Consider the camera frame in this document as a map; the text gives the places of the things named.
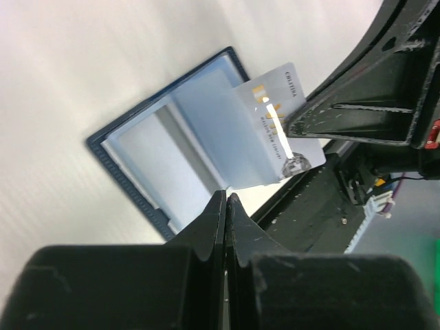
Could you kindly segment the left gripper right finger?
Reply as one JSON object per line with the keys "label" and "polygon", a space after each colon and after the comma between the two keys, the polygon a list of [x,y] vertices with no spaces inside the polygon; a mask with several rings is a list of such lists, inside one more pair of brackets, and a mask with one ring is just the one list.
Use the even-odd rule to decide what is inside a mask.
{"label": "left gripper right finger", "polygon": [[396,256],[293,253],[249,216],[226,215],[232,329],[438,329],[416,271]]}

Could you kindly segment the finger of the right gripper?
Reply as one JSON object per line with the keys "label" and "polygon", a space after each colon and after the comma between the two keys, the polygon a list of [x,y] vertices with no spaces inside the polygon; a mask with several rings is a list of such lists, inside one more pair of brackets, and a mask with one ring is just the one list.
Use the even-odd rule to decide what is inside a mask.
{"label": "finger of the right gripper", "polygon": [[438,1],[383,1],[361,41],[307,97],[308,101],[365,74],[386,56],[398,52],[438,6]]}
{"label": "finger of the right gripper", "polygon": [[439,42],[415,39],[287,120],[293,138],[421,148],[439,117]]}

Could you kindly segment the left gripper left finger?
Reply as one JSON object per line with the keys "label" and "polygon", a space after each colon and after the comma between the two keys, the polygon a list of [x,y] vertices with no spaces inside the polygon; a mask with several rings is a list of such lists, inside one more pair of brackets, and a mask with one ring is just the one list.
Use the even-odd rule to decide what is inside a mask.
{"label": "left gripper left finger", "polygon": [[226,193],[163,245],[52,245],[19,274],[2,329],[221,329]]}

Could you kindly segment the diamond print silver card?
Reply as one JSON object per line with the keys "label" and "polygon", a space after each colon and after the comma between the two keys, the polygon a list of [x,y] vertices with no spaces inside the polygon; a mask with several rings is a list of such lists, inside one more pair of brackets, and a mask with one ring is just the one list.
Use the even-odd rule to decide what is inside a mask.
{"label": "diamond print silver card", "polygon": [[305,104],[293,63],[285,63],[234,88],[258,142],[252,151],[261,183],[275,183],[322,166],[326,157],[316,138],[288,137],[287,120]]}

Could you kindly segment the blue card holder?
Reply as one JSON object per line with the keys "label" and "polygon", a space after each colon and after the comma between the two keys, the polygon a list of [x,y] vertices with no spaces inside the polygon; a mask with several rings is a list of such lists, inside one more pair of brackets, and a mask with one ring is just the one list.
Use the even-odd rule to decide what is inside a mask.
{"label": "blue card holder", "polygon": [[215,191],[278,179],[237,95],[248,79],[227,47],[87,138],[164,239],[196,218]]}

